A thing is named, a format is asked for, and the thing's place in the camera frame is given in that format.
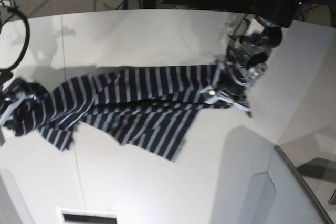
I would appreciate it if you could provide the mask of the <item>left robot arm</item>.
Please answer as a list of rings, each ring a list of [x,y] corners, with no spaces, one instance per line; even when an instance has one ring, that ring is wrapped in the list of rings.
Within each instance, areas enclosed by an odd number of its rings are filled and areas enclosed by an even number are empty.
[[[245,91],[267,71],[272,50],[282,41],[302,0],[254,0],[253,17],[244,17],[230,36],[226,56],[212,81],[215,96],[228,104],[248,107]]]

